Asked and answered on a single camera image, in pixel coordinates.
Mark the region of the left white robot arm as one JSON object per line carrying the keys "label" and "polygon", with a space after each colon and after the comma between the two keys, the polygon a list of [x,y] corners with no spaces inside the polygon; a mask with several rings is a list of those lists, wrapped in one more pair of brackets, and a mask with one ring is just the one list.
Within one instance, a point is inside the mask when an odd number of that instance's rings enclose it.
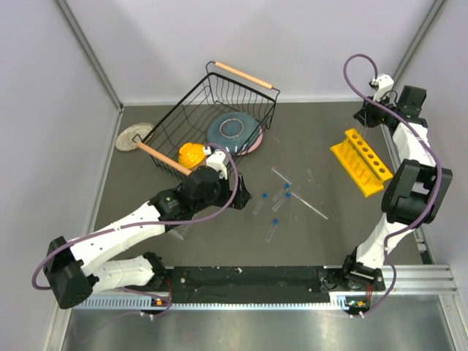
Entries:
{"label": "left white robot arm", "polygon": [[178,186],[158,192],[129,215],[88,238],[67,241],[60,236],[48,245],[42,272],[61,309],[70,309],[93,293],[122,287],[158,290],[166,280],[166,268],[153,252],[116,260],[115,257],[149,238],[181,225],[201,222],[197,213],[215,206],[241,210],[251,199],[244,177],[223,178],[202,166]]}

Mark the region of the long glass test tube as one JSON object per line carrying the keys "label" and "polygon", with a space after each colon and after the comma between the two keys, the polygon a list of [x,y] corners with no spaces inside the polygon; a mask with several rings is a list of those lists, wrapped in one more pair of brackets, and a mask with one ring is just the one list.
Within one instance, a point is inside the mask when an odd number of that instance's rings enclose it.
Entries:
{"label": "long glass test tube", "polygon": [[322,205],[319,202],[309,199],[308,197],[306,197],[305,195],[303,195],[302,193],[300,193],[299,191],[295,189],[290,189],[289,193],[296,200],[300,201],[307,208],[315,212],[316,215],[320,216],[324,220],[328,220],[328,215],[324,212]]}

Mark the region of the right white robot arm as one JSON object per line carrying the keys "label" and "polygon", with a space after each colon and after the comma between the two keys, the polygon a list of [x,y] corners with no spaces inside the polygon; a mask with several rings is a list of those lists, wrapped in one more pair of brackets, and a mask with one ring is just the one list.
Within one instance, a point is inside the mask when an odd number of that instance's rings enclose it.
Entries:
{"label": "right white robot arm", "polygon": [[390,93],[378,88],[354,115],[365,127],[389,128],[400,165],[383,194],[381,220],[342,266],[341,280],[352,290],[378,282],[383,264],[399,242],[434,220],[453,179],[452,171],[441,167],[432,154],[428,124],[420,117],[426,90],[405,86],[396,102],[391,102]]}

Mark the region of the yellow test tube rack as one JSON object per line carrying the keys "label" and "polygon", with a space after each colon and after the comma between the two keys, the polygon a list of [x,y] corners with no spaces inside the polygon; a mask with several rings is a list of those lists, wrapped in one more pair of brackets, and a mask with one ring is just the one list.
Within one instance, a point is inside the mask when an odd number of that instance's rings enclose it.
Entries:
{"label": "yellow test tube rack", "polygon": [[331,146],[331,151],[364,197],[381,192],[393,178],[392,172],[356,129],[348,129],[344,135],[344,140]]}

